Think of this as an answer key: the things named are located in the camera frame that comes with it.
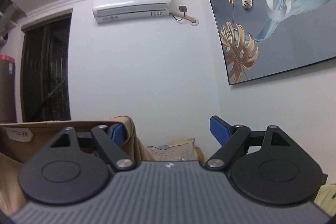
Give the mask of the tan t-shirt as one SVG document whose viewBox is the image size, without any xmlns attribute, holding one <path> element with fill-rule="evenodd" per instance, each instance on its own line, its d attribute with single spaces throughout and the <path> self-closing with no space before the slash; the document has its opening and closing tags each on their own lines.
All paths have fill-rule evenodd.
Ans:
<svg viewBox="0 0 336 224">
<path fill-rule="evenodd" d="M 102 121 L 49 121 L 1 125 L 1 213 L 9 216 L 28 201 L 62 207 L 102 193 L 114 171 L 98 155 L 91 129 L 124 125 L 121 149 L 135 165 L 154 156 L 138 139 L 128 116 Z"/>
</svg>

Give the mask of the gold leaf wall painting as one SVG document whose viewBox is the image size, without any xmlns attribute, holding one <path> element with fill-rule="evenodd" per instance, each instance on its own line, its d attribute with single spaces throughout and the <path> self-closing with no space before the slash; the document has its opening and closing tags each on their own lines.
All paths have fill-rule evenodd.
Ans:
<svg viewBox="0 0 336 224">
<path fill-rule="evenodd" d="M 335 58 L 335 0 L 210 0 L 230 85 Z"/>
</svg>

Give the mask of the grey pillow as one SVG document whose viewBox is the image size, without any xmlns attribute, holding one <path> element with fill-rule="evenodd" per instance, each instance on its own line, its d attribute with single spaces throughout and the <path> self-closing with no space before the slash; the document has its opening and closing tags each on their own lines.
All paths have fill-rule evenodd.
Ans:
<svg viewBox="0 0 336 224">
<path fill-rule="evenodd" d="M 147 146 L 157 161 L 194 161 L 198 160 L 195 139 L 179 140 L 162 146 Z"/>
</svg>

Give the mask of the light green fleece blanket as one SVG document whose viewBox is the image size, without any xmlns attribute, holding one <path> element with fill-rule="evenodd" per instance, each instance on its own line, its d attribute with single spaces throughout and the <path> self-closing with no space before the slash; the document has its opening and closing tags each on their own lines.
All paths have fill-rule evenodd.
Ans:
<svg viewBox="0 0 336 224">
<path fill-rule="evenodd" d="M 323 185 L 320 187 L 314 203 L 329 216 L 336 214 L 336 185 Z"/>
</svg>

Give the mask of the dark barred window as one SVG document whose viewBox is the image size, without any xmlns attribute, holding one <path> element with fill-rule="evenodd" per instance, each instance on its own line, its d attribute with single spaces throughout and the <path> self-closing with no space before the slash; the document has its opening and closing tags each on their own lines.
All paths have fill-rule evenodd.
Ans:
<svg viewBox="0 0 336 224">
<path fill-rule="evenodd" d="M 72 10 L 22 27 L 21 110 L 24 122 L 67 121 L 68 51 Z"/>
</svg>

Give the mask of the wooden bed headboard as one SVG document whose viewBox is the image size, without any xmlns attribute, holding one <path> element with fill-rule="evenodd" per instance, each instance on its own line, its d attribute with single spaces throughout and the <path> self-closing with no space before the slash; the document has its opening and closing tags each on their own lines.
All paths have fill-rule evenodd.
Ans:
<svg viewBox="0 0 336 224">
<path fill-rule="evenodd" d="M 197 153 L 198 162 L 200 162 L 200 164 L 202 166 L 204 166 L 204 164 L 205 164 L 205 157 L 204 157 L 204 154 L 203 154 L 201 148 L 200 147 L 195 147 L 195 151 Z"/>
</svg>

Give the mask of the white wall air conditioner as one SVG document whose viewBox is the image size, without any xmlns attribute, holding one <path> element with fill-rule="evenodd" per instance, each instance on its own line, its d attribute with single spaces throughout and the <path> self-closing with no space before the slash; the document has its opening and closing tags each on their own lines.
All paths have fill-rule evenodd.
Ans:
<svg viewBox="0 0 336 224">
<path fill-rule="evenodd" d="M 168 16 L 171 0 L 93 0 L 98 24 L 117 20 Z"/>
</svg>

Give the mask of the brown refrigerator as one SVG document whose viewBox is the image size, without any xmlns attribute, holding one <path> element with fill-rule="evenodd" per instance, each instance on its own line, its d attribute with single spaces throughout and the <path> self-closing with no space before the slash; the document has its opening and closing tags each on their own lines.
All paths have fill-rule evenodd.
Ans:
<svg viewBox="0 0 336 224">
<path fill-rule="evenodd" d="M 15 60 L 5 54 L 1 54 L 0 85 L 1 123 L 15 123 Z"/>
</svg>

